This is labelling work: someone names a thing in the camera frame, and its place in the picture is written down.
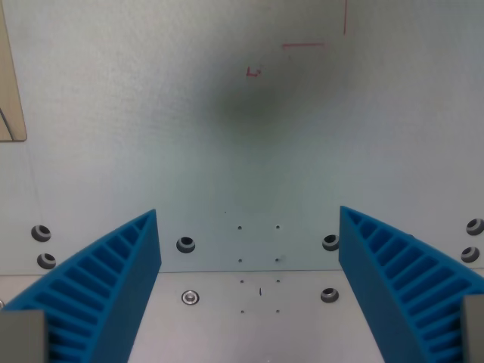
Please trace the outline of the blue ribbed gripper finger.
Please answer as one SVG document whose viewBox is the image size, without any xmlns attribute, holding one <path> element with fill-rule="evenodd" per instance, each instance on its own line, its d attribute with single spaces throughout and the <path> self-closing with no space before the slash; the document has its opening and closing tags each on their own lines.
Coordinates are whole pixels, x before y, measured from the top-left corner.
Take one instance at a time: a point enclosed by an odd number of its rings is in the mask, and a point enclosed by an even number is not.
<svg viewBox="0 0 484 363">
<path fill-rule="evenodd" d="M 483 278 L 421 240 L 340 208 L 339 262 L 386 362 L 463 362 L 461 303 Z"/>
<path fill-rule="evenodd" d="M 4 310 L 45 313 L 52 362 L 127 362 L 160 266 L 152 209 L 54 267 Z"/>
</svg>

